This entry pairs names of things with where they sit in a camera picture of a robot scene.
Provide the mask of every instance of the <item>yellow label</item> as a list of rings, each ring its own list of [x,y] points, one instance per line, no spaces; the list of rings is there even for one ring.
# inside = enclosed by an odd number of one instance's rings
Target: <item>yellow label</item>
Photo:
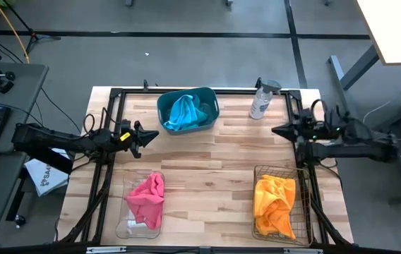
[[[125,139],[127,139],[128,137],[130,137],[130,133],[125,133],[121,136],[121,141],[124,141]]]

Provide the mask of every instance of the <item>teal plastic basket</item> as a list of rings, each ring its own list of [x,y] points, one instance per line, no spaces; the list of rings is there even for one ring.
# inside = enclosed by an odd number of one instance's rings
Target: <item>teal plastic basket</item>
[[[172,105],[183,95],[197,95],[200,100],[199,109],[208,115],[207,120],[199,124],[199,127],[188,130],[173,131],[164,127],[164,123],[169,120]],[[195,131],[204,131],[212,128],[216,119],[220,115],[220,107],[217,104],[216,93],[211,88],[200,87],[189,90],[180,90],[176,92],[167,92],[160,96],[157,100],[158,116],[163,128],[171,135],[180,135],[192,133]]]

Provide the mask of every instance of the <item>white spray bottle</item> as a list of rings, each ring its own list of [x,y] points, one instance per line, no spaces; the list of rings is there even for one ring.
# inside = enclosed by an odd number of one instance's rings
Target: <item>white spray bottle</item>
[[[280,95],[281,89],[282,86],[274,80],[268,80],[266,82],[262,81],[261,87],[257,89],[256,96],[252,102],[249,116],[253,119],[262,119],[266,109],[270,105],[271,99],[273,98],[273,93]]]

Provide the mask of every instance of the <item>spray nozzle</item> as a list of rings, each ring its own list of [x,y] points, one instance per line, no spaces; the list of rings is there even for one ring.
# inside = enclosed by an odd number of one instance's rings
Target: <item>spray nozzle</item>
[[[264,93],[274,92],[279,95],[280,90],[282,89],[282,86],[275,80],[262,81],[261,85]]]

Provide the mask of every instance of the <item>wooden tabletop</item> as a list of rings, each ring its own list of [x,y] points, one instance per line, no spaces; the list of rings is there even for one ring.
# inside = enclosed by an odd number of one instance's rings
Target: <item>wooden tabletop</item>
[[[92,89],[87,113],[96,117],[97,124],[101,108],[107,106],[110,89]],[[301,94],[304,107],[320,97],[318,90],[301,90]],[[265,118],[257,121],[249,118],[253,96],[218,95],[220,117],[212,129],[173,136],[164,131],[158,121],[156,101],[159,96],[126,97],[124,118],[139,120],[144,129],[159,130],[160,135],[140,149],[141,159],[134,159],[130,152],[116,154],[102,245],[287,246],[259,241],[251,235],[254,167],[259,164],[295,167],[291,143],[271,133],[272,127],[287,122],[283,97],[275,97]],[[316,107],[316,116],[322,115],[321,107]],[[80,159],[74,166],[85,162]],[[67,235],[86,209],[94,168],[94,164],[89,164],[71,174],[58,225],[60,238]],[[142,169],[164,174],[161,233],[151,240],[119,238],[116,227],[124,175]],[[316,171],[324,212],[352,242],[339,180],[319,167]],[[90,238],[96,221],[97,212],[93,215]],[[313,223],[316,228],[318,222],[314,220]]]
[[[355,0],[383,64],[401,65],[401,0]]]

